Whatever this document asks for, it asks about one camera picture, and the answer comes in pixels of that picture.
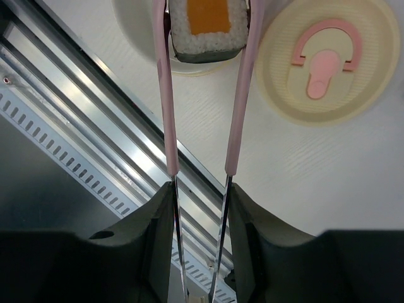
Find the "pink metal tongs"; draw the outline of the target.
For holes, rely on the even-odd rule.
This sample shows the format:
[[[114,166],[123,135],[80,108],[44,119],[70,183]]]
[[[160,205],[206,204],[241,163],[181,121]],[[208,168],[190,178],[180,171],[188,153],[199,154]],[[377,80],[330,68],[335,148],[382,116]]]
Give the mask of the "pink metal tongs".
[[[172,178],[172,185],[178,191],[177,174],[179,172],[179,158],[177,136],[175,130],[174,98],[172,89],[172,73],[169,59],[169,11],[166,1],[153,1],[153,36],[157,57],[158,81],[162,105],[163,131],[167,171]],[[217,252],[215,256],[214,272],[211,280],[208,301],[214,302],[222,261],[223,244],[230,204],[230,189],[232,179],[237,172],[241,150],[242,130],[246,113],[247,98],[254,67],[254,60],[258,52],[259,38],[264,17],[264,2],[249,1],[249,35],[247,44],[242,50],[241,64],[237,78],[234,108],[227,148],[225,171],[227,173],[225,194],[222,202],[222,217],[219,227]]]

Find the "orange sushi piece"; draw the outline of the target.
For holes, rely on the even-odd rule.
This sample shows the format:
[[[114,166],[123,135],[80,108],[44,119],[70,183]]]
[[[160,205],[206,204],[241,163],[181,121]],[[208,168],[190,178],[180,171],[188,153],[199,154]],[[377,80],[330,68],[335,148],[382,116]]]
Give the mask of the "orange sushi piece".
[[[247,44],[245,1],[169,1],[170,33],[178,61],[206,64],[234,58]]]

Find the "cream lid with pink handle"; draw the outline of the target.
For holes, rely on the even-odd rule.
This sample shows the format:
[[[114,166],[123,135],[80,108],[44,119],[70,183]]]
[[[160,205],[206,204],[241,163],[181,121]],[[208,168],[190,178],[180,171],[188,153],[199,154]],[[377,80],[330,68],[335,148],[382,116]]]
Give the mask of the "cream lid with pink handle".
[[[264,34],[255,72],[262,97],[284,118],[335,124],[379,98],[400,52],[386,1],[294,1]]]

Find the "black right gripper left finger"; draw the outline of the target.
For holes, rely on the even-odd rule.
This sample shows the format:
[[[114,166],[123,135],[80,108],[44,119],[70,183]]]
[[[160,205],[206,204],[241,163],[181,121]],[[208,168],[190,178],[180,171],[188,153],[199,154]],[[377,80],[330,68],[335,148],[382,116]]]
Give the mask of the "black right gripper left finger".
[[[1,232],[2,302],[166,302],[174,187],[83,239],[55,230]]]

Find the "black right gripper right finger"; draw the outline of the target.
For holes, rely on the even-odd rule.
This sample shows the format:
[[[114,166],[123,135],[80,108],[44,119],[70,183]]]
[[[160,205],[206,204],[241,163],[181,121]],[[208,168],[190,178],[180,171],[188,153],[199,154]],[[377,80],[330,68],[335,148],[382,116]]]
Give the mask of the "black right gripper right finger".
[[[230,190],[233,269],[238,302],[402,302],[401,230],[327,230],[307,234]]]

